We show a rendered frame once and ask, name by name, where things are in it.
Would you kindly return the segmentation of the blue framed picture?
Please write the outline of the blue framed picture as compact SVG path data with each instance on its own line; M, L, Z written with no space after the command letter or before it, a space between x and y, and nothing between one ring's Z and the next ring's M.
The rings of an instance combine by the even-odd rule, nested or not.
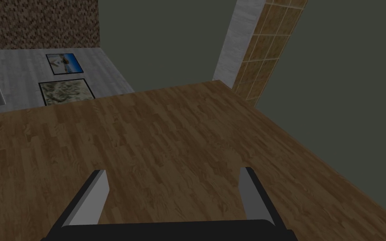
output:
M83 73L79 62L73 53L46 54L53 75Z

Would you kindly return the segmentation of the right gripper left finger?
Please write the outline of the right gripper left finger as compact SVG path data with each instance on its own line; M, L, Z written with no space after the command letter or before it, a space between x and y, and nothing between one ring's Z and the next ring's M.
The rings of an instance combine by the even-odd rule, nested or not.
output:
M93 171L57 220L57 227L98 224L109 190L106 171Z

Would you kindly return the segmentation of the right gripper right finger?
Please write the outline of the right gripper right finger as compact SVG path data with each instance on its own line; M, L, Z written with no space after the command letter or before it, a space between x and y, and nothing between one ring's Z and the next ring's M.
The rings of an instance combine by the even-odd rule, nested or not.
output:
M248 220L267 220L282 226L281 217L251 167L240 169L238 190Z

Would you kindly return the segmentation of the beige framed picture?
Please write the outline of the beige framed picture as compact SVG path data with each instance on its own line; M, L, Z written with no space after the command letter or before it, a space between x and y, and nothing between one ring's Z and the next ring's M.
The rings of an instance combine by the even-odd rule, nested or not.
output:
M45 106L95 99L84 78L40 82L39 88Z

